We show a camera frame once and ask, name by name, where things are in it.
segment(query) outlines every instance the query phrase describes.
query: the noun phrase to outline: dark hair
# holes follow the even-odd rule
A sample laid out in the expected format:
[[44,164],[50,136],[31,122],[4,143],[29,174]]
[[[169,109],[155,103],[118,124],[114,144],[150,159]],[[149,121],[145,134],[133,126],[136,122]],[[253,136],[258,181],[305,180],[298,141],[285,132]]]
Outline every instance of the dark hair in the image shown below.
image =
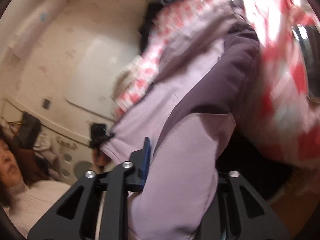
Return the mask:
[[[4,141],[7,144],[7,146],[9,147],[9,150],[16,157],[17,151],[16,151],[15,147],[13,147],[11,140],[9,138],[7,138],[7,136],[4,134],[3,127],[1,125],[0,125],[0,140]],[[12,204],[13,204],[13,198],[1,180],[0,180],[0,204],[5,207],[12,206]]]

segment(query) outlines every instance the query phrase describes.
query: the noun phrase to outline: hand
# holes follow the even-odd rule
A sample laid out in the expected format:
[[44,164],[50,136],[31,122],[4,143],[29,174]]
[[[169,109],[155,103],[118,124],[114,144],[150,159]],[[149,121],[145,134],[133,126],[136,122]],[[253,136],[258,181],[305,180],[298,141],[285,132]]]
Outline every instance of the hand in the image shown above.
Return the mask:
[[100,172],[103,171],[103,168],[111,162],[111,158],[108,157],[104,152],[102,152],[100,149],[94,149],[92,151],[92,159],[93,164],[97,167]]

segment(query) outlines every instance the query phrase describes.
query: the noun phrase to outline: woman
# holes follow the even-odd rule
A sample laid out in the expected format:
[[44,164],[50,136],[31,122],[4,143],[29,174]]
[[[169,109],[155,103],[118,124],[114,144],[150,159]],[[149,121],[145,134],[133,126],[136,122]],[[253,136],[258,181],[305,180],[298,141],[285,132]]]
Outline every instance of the woman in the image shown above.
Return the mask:
[[15,227],[27,238],[33,225],[70,186],[42,180],[28,187],[13,152],[0,126],[0,204]]

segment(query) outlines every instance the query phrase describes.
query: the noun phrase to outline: round wall hole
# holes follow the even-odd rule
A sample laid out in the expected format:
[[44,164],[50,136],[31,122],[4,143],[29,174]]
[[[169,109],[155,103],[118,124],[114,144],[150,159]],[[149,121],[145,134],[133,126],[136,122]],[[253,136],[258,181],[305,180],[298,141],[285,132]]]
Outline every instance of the round wall hole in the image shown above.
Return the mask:
[[86,171],[91,170],[92,165],[93,165],[92,163],[89,163],[86,161],[82,161],[82,162],[77,163],[73,169],[77,179],[81,178],[85,174]]
[[70,176],[70,172],[67,170],[62,170],[62,174],[66,177]]
[[64,155],[64,159],[67,161],[67,162],[71,162],[72,161],[72,156],[70,154],[65,154]]

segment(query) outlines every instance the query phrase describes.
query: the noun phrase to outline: pink and white patterned fabric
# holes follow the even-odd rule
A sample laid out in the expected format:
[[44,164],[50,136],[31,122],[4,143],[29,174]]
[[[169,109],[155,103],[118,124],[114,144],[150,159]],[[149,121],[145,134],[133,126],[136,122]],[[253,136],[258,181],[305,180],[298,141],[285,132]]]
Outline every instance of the pink and white patterned fabric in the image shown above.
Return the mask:
[[[120,117],[140,100],[158,74],[158,62],[171,35],[224,0],[182,0],[165,7],[140,62],[132,86],[116,100]],[[292,26],[317,22],[299,0],[244,0],[246,16],[261,42],[261,75],[237,124],[261,153],[271,159],[320,170],[320,107],[311,107],[308,80]],[[319,174],[312,185],[319,185]]]

